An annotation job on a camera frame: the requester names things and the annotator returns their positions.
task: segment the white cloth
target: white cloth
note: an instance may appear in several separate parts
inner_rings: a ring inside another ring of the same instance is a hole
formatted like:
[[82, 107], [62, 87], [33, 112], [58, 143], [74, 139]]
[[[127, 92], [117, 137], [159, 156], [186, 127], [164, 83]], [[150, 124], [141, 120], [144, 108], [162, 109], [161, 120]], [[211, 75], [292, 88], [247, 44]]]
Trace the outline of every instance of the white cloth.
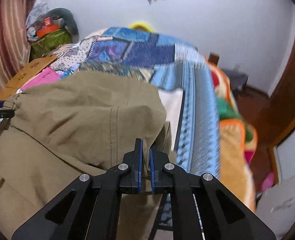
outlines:
[[159, 96], [166, 110], [166, 121], [171, 125], [171, 150], [173, 151], [182, 106], [183, 89], [177, 88], [172, 91], [159, 89]]

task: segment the pink cloth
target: pink cloth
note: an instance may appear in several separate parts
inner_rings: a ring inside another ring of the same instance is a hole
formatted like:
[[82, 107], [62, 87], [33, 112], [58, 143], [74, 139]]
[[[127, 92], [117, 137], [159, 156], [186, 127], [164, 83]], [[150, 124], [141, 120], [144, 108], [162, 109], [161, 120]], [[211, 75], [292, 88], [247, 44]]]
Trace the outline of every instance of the pink cloth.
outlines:
[[271, 172], [261, 184], [261, 191], [265, 191], [274, 185], [274, 173]]
[[38, 86], [41, 84], [53, 83], [60, 79], [61, 75], [57, 74], [53, 69], [46, 67], [41, 73], [29, 80], [21, 90], [25, 90], [29, 87]]

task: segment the gray stuffed toy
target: gray stuffed toy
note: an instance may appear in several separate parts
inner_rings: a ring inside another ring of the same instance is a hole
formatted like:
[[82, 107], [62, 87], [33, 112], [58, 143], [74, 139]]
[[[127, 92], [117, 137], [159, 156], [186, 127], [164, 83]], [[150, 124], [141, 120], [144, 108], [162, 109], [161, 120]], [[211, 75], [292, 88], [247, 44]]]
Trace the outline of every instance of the gray stuffed toy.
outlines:
[[79, 30], [77, 29], [76, 22], [73, 14], [65, 8], [55, 8], [46, 13], [43, 18], [51, 17], [52, 20], [62, 19], [60, 22], [60, 28], [66, 28], [67, 31], [72, 35], [78, 35]]

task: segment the green bag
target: green bag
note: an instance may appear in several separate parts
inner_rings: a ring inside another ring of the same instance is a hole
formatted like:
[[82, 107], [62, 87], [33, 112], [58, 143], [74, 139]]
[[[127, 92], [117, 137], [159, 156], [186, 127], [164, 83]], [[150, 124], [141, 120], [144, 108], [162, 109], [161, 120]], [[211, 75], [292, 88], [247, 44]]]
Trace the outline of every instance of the green bag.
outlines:
[[72, 43], [71, 36], [66, 29], [46, 34], [31, 44], [30, 60], [44, 57], [58, 46], [70, 43]]

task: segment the white wall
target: white wall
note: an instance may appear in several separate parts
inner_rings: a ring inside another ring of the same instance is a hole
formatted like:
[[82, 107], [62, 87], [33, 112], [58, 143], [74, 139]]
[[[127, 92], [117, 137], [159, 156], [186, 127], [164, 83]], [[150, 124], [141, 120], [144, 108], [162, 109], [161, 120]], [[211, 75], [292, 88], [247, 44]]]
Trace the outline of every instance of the white wall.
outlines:
[[220, 67], [249, 74], [249, 84], [268, 92], [290, 43], [291, 0], [42, 0], [75, 17], [80, 38], [109, 26], [148, 22], [157, 32], [220, 55]]
[[281, 180], [289, 179], [295, 175], [295, 130], [276, 150]]

